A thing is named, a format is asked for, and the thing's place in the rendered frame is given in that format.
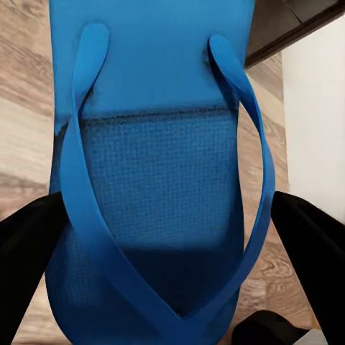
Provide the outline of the sandal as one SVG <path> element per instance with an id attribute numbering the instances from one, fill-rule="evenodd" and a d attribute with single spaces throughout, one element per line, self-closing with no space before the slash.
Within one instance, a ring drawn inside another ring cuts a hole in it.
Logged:
<path id="1" fill-rule="evenodd" d="M 244 72 L 255 0 L 49 0 L 49 193 L 68 222 L 45 270 L 73 345 L 218 345 L 270 225 L 275 167 Z M 239 103 L 262 145 L 244 249 Z"/>

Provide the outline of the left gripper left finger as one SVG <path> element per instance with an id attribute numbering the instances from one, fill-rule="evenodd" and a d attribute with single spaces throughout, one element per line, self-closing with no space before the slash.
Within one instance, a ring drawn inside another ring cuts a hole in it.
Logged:
<path id="1" fill-rule="evenodd" d="M 60 191 L 0 221 L 0 345 L 12 345 L 68 219 Z"/>

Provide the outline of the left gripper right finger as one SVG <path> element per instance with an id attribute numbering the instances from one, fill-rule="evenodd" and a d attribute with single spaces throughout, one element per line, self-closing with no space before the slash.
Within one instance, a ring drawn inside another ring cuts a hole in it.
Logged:
<path id="1" fill-rule="evenodd" d="M 280 191 L 270 216 L 328 345 L 345 345 L 345 225 Z"/>

